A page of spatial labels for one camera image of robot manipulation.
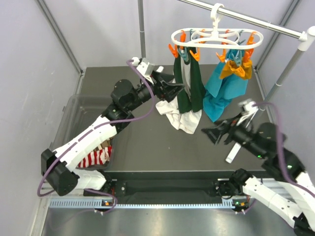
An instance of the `orange clothespin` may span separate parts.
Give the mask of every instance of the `orange clothespin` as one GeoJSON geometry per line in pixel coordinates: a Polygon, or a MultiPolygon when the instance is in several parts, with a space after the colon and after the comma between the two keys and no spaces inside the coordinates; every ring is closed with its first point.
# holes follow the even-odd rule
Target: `orange clothespin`
{"type": "MultiPolygon", "coordinates": [[[[255,34],[256,34],[255,31],[251,33],[251,35],[250,35],[250,37],[248,38],[248,41],[247,41],[247,43],[246,43],[247,45],[252,45],[252,44],[255,43],[255,42],[254,42],[254,35],[255,35],[255,34]]],[[[247,52],[249,53],[249,56],[251,57],[251,56],[252,56],[252,53],[254,52],[254,48],[248,49],[247,52]]]]}
{"type": "Polygon", "coordinates": [[[248,62],[248,61],[250,60],[250,58],[251,58],[250,53],[249,53],[248,51],[245,51],[244,57],[243,57],[243,62],[244,62],[244,63],[245,63],[245,62],[248,62]]]}
{"type": "Polygon", "coordinates": [[[217,57],[219,58],[219,60],[221,61],[221,62],[224,62],[225,61],[225,56],[226,56],[226,49],[225,48],[223,48],[223,54],[222,55],[219,55],[218,53],[216,53],[216,55],[217,55],[217,57]]]}
{"type": "Polygon", "coordinates": [[[186,33],[185,31],[182,30],[182,35],[181,35],[181,42],[185,42],[186,41],[186,33]]]}
{"type": "Polygon", "coordinates": [[[178,57],[177,45],[175,44],[175,48],[173,49],[172,45],[168,44],[168,48],[171,51],[171,53],[173,54],[173,56],[175,58],[177,58],[178,57]]]}
{"type": "MultiPolygon", "coordinates": [[[[204,31],[206,31],[206,30],[203,29],[201,32],[204,32],[204,31]]],[[[200,38],[203,38],[203,36],[201,35],[200,38]]],[[[200,43],[206,43],[206,41],[202,41],[202,42],[200,42],[200,43]]]]}
{"type": "Polygon", "coordinates": [[[200,60],[200,48],[197,48],[197,53],[193,53],[192,50],[189,50],[189,52],[196,61],[200,60]]]}

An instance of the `clothes hanger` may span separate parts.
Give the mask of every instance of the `clothes hanger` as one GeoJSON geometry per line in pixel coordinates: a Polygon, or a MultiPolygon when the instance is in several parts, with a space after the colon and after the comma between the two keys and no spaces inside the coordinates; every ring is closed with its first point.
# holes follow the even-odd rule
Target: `clothes hanger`
{"type": "Polygon", "coordinates": [[[179,42],[178,45],[184,47],[196,47],[196,48],[219,48],[219,49],[238,49],[238,50],[248,50],[253,49],[261,45],[263,40],[263,35],[260,32],[257,32],[252,29],[229,29],[229,33],[221,33],[225,32],[227,29],[219,29],[218,24],[221,20],[222,15],[217,14],[217,11],[220,7],[224,7],[222,4],[216,3],[211,11],[210,18],[213,21],[213,28],[185,28],[180,29],[172,33],[171,40],[173,43],[177,43],[175,39],[176,35],[183,31],[192,32],[189,42],[179,42]],[[242,33],[250,33],[255,32],[255,35],[259,37],[259,40],[255,44],[247,44],[247,45],[238,45],[239,42],[239,32],[242,33]],[[236,40],[230,40],[229,38],[232,36],[236,36],[236,40]]]}

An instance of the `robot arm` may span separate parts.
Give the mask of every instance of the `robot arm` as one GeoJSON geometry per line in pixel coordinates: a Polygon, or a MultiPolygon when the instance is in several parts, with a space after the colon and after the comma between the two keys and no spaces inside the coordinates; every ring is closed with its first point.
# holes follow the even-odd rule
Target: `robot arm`
{"type": "MultiPolygon", "coordinates": [[[[295,203],[276,194],[243,169],[234,172],[229,180],[229,185],[234,186],[237,192],[255,197],[280,215],[294,228],[297,235],[315,235],[315,198],[310,193],[285,180],[279,167],[276,126],[269,122],[263,123],[254,132],[250,123],[246,122],[251,120],[250,114],[256,112],[256,109],[252,108],[253,103],[251,100],[247,100],[239,104],[242,108],[239,115],[217,121],[215,122],[216,127],[202,129],[202,131],[208,135],[214,144],[217,144],[222,136],[227,134],[224,144],[235,141],[256,157],[265,159],[262,168],[289,192],[295,203]]],[[[290,178],[314,193],[315,188],[298,157],[285,148],[283,152],[290,178]]]]}
{"type": "MultiPolygon", "coordinates": [[[[154,65],[145,58],[133,58],[133,65],[149,81],[150,87],[160,100],[172,101],[184,88],[182,84],[169,83],[174,76],[163,74],[162,67],[153,70],[154,65]]],[[[64,196],[73,189],[99,190],[105,184],[105,177],[98,171],[76,169],[79,162],[93,149],[105,140],[121,132],[133,119],[131,111],[141,106],[151,98],[149,89],[140,83],[134,88],[129,80],[119,80],[111,93],[113,102],[85,131],[67,144],[50,151],[45,150],[41,155],[41,172],[46,173],[48,168],[57,159],[59,161],[47,175],[47,181],[60,196],[64,196]]]]}

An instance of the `hanger hook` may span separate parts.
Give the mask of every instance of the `hanger hook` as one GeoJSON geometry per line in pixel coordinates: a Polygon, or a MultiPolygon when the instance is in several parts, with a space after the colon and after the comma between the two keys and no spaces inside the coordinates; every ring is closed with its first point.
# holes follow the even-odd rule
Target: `hanger hook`
{"type": "Polygon", "coordinates": [[[218,32],[218,25],[219,25],[219,22],[222,18],[222,15],[221,14],[218,14],[218,9],[220,7],[224,7],[223,4],[221,3],[216,3],[214,4],[212,10],[211,10],[211,13],[210,13],[210,18],[213,22],[213,31],[212,31],[212,36],[214,37],[218,37],[219,36],[219,32],[218,32]]]}

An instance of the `metal pole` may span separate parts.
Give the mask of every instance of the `metal pole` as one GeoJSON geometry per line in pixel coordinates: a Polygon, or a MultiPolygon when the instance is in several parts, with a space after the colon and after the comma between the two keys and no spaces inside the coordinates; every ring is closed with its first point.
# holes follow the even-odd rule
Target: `metal pole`
{"type": "MultiPolygon", "coordinates": [[[[210,5],[210,4],[207,4],[204,2],[200,2],[200,1],[196,1],[196,0],[179,0],[179,1],[188,3],[188,4],[193,5],[193,6],[198,6],[200,8],[210,10],[210,11],[213,8],[213,5],[210,5]]],[[[244,21],[246,23],[250,23],[250,24],[255,25],[255,26],[259,26],[259,27],[266,28],[266,29],[269,29],[269,30],[272,30],[275,32],[279,32],[279,33],[288,35],[288,36],[293,37],[293,38],[299,39],[300,37],[303,36],[303,34],[301,32],[287,29],[287,28],[281,27],[279,25],[271,24],[270,22],[260,20],[260,19],[254,18],[254,17],[246,16],[246,15],[234,12],[234,11],[230,11],[230,10],[227,10],[225,8],[222,8],[222,7],[218,9],[218,13],[220,13],[221,15],[224,15],[224,16],[228,16],[228,17],[240,20],[240,21],[244,21]]]]}
{"type": "Polygon", "coordinates": [[[72,50],[70,49],[65,37],[63,36],[63,33],[59,29],[57,22],[55,21],[53,15],[51,14],[48,6],[46,5],[44,0],[35,0],[39,6],[39,8],[42,10],[44,13],[44,16],[46,17],[48,23],[50,24],[52,30],[54,31],[55,35],[57,36],[57,39],[61,43],[63,49],[65,50],[66,54],[68,55],[70,61],[72,62],[73,66],[75,69],[82,74],[83,70],[80,67],[80,64],[78,63],[77,59],[75,58],[72,50]]]}
{"type": "MultiPolygon", "coordinates": [[[[295,9],[297,8],[297,6],[300,4],[301,0],[292,0],[289,7],[287,8],[282,20],[280,21],[280,25],[281,26],[286,26],[286,24],[288,23],[289,19],[291,18],[291,16],[293,15],[295,9]]],[[[278,32],[274,32],[272,38],[270,39],[270,41],[267,44],[266,49],[263,51],[257,65],[255,66],[256,71],[258,71],[263,63],[265,62],[266,58],[268,57],[269,53],[271,52],[272,48],[274,47],[278,37],[280,36],[280,33],[278,32]]]]}
{"type": "MultiPolygon", "coordinates": [[[[304,51],[301,51],[299,49],[296,50],[296,52],[294,53],[293,57],[291,58],[291,60],[289,61],[289,63],[286,65],[285,69],[281,73],[280,77],[278,78],[276,83],[272,86],[272,88],[270,89],[269,93],[265,97],[264,102],[269,102],[270,99],[272,98],[272,96],[275,94],[275,92],[279,89],[279,87],[282,86],[282,83],[288,77],[289,73],[295,67],[296,63],[298,62],[300,57],[303,55],[303,53],[304,53],[304,51]]],[[[260,112],[259,113],[262,113],[264,110],[265,110],[264,107],[260,107],[260,112]]]]}
{"type": "Polygon", "coordinates": [[[141,57],[146,57],[146,38],[144,35],[144,15],[143,15],[143,0],[138,0],[138,12],[139,12],[139,26],[140,26],[140,46],[141,57]]]}

